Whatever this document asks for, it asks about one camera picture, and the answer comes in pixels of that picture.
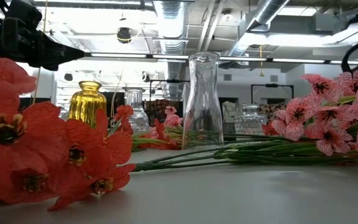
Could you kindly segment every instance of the pipe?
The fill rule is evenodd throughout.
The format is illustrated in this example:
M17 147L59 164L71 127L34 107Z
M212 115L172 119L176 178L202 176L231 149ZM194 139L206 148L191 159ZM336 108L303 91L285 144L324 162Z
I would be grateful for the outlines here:
M204 51L208 51L209 44L211 43L212 36L215 33L216 26L219 22L219 19L221 18L222 10L223 10L224 1L220 0L218 4L218 9L216 10L214 22L212 23L211 29L208 33L208 38L206 39L205 45L204 45Z
M247 26L246 32L227 53L227 56L241 57L249 45L252 44L249 40L253 38L253 34L249 33L249 31L258 26L269 24L289 1L290 0L260 0L254 17Z
M185 33L187 2L154 1L158 18L158 35L161 38L182 38ZM163 54L181 55L185 43L181 40L161 40ZM165 79L183 80L185 78L185 63L167 62L165 64ZM171 99L181 98L177 85L167 84L167 95Z
M201 31L200 40L198 41L197 52L199 52L201 50L202 46L203 46L204 38L205 38L205 35L206 35L206 31L208 30L208 27L209 27L209 22L211 21L214 6L215 6L215 2L213 0L211 0L209 2L209 5L208 5L208 15L206 16L206 20L204 22L203 30Z
M45 7L46 0L34 1L34 6ZM48 1L48 7L69 7L69 8L84 8L84 9L128 9L128 10L144 10L154 12L153 2L151 0L139 1L110 1L98 0L92 1Z

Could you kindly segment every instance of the glass bottle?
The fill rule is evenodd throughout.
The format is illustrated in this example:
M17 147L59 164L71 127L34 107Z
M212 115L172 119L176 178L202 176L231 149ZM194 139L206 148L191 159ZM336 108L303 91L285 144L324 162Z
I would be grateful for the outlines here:
M142 95L145 91L143 88L124 88L126 93L125 104L134 109L134 115L129 117L129 123L134 134L149 131L149 118L143 109Z
M242 105L242 115L234 118L237 134L263 134L262 124L266 124L265 115L258 114L258 104Z
M217 92L218 62L219 55L211 52L189 57L190 95L183 123L182 149L200 144L223 145L222 113Z
M69 119L77 119L96 127L96 110L102 109L106 112L106 97L99 93L102 85L98 82L82 81L78 83L81 91L74 93L68 110Z

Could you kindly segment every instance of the security camera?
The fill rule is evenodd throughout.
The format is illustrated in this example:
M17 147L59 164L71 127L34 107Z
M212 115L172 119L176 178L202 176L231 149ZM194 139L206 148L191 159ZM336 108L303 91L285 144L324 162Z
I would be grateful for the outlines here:
M73 75L71 73L65 74L65 80L66 81L73 81Z

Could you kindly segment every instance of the ceiling duct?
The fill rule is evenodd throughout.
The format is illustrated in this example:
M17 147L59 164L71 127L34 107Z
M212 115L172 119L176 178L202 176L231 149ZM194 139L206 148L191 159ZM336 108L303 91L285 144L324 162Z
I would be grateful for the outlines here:
M259 32L268 32L270 22L287 5L290 0L260 0L257 9L244 16L239 25L239 40L233 48L227 53L227 56L240 57L250 45L250 40L254 34L249 33L252 30Z
M35 0L34 5L37 7L44 7L46 0ZM153 2L151 0L98 0L98 1L84 1L84 0L70 0L70 1L48 1L48 7L69 7L69 8L84 8L84 9L128 9L128 10L145 10L154 11Z
M158 17L158 35L161 40L163 54L181 55L185 50L185 42L180 40L185 33L185 18L187 3L180 1L154 1L155 11ZM165 65L165 79L184 80L185 63L167 62ZM171 100L181 99L182 85L167 84L164 96Z

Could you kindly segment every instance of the air duct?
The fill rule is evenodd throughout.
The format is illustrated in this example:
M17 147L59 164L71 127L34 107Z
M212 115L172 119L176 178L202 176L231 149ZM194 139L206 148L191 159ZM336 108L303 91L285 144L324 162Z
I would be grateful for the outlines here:
M242 27L239 26L239 31L243 29L244 33L239 37L239 40L233 48L227 53L227 56L242 56L248 46L253 44L250 42L250 39L254 38L254 34L251 34L250 31L256 28L258 28L258 31L269 31L270 22L289 1L290 0L260 0L257 9L250 12L250 16L247 16L250 19L246 18L240 25Z
M158 35L163 39L180 39L185 33L185 18L187 3L180 1L154 1L158 17ZM181 55L184 53L185 43L182 40L161 40L163 54ZM183 80L185 77L185 63L167 62L165 65L165 79ZM181 85L167 84L167 98L171 100L181 98Z

